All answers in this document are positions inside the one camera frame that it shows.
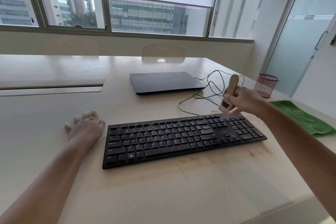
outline chair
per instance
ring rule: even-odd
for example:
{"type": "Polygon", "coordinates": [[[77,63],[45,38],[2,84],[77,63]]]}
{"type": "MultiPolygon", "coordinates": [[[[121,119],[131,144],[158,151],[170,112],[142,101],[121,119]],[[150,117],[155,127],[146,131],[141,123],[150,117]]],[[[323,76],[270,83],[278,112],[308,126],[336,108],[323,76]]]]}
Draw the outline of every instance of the chair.
{"type": "Polygon", "coordinates": [[[142,61],[146,63],[181,63],[186,58],[183,48],[172,44],[148,44],[141,50],[142,61]]]}
{"type": "Polygon", "coordinates": [[[95,41],[82,37],[52,36],[45,41],[46,55],[98,56],[95,41]]]}

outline keyboard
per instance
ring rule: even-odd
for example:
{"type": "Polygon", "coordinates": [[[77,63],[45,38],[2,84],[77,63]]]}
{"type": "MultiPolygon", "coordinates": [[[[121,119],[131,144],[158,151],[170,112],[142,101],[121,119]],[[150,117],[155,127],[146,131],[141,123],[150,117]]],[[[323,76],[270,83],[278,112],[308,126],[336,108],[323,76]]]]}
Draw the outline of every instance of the keyboard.
{"type": "Polygon", "coordinates": [[[266,140],[244,116],[224,114],[110,125],[103,169],[266,140]]]}

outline wire mesh cup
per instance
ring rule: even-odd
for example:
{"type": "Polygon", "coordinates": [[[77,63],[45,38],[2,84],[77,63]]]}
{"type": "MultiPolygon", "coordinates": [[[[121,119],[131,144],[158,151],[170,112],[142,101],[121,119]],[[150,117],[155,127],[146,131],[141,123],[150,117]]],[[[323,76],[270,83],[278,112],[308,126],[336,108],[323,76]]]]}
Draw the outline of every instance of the wire mesh cup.
{"type": "Polygon", "coordinates": [[[269,74],[259,74],[254,90],[263,98],[270,98],[279,78],[269,74]]]}

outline person's right arm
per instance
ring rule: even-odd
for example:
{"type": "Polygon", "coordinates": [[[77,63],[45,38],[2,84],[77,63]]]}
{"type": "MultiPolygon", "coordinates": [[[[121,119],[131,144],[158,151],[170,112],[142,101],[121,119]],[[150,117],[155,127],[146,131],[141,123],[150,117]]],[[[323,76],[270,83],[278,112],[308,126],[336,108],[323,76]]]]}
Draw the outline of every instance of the person's right arm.
{"type": "Polygon", "coordinates": [[[237,107],[233,112],[256,115],[268,126],[302,178],[336,219],[336,154],[255,91],[238,87],[235,96],[225,95],[237,107]]]}

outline wall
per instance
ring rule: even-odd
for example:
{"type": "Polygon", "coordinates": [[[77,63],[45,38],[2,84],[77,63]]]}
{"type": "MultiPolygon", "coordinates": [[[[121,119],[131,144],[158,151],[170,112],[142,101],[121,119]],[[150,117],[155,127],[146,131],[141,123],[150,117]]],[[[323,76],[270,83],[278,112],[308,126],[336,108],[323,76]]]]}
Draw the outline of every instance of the wall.
{"type": "MultiPolygon", "coordinates": [[[[53,39],[66,35],[5,32],[0,31],[1,54],[52,55],[53,39]]],[[[248,60],[253,44],[220,43],[204,41],[178,41],[141,39],[110,36],[76,36],[92,39],[97,43],[102,56],[141,56],[141,49],[147,44],[174,44],[184,48],[187,57],[206,57],[238,73],[248,60]]]]}
{"type": "Polygon", "coordinates": [[[266,54],[281,22],[287,3],[288,0],[263,0],[252,33],[252,39],[255,42],[244,69],[246,76],[255,79],[263,68],[266,54]]]}

